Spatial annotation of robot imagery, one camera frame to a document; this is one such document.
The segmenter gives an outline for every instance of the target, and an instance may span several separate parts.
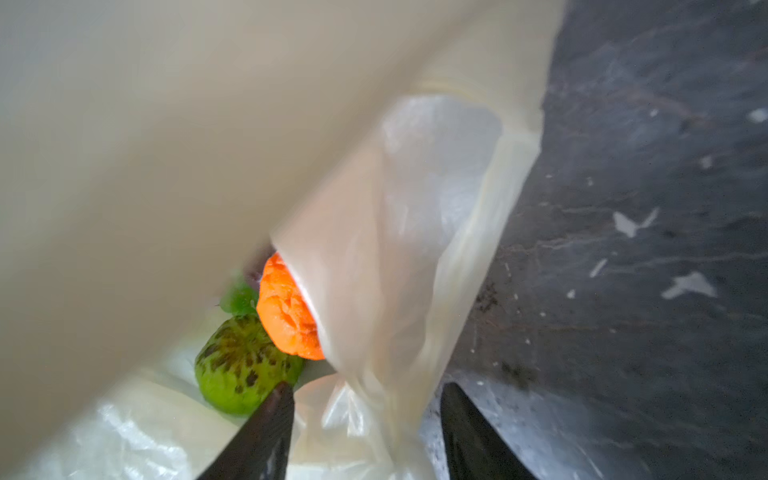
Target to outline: blurry beige plastic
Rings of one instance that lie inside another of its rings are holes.
[[[71,17],[35,14],[100,21],[2,98],[0,351],[24,365],[0,372],[15,386],[2,466],[181,337],[344,157],[273,238],[339,372],[296,393],[289,476],[433,478],[419,422],[538,154],[563,0],[507,0],[467,27],[476,6],[78,0]],[[360,144],[428,58],[414,91],[465,103],[406,98]],[[132,378],[22,477],[194,478],[236,426],[189,385]]]
[[[401,100],[274,234],[338,372],[296,392],[288,478],[435,477],[419,425],[538,155],[562,9],[485,13],[419,85],[477,106]]]

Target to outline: gray marble surface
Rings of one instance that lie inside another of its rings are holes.
[[[445,374],[539,478],[768,478],[761,108],[768,2],[571,3],[541,156]]]

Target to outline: translucent plastic bag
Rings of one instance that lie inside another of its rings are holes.
[[[415,86],[458,94],[402,98],[273,234],[337,371],[296,391],[289,478],[435,477],[419,425],[538,154],[561,12],[517,0],[480,18]],[[223,320],[136,372],[18,478],[194,479],[242,422],[194,381]]]

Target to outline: wrinkled orange object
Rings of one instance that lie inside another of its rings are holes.
[[[315,319],[279,253],[264,265],[256,311],[281,352],[309,360],[325,359]]]

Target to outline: green vegetable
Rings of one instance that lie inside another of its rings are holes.
[[[256,304],[259,296],[246,283],[242,275],[238,275],[229,290],[219,300],[219,307],[230,315],[256,315]]]
[[[280,352],[257,315],[234,316],[211,336],[195,359],[203,397],[231,415],[250,415],[280,382],[296,385],[304,361]]]

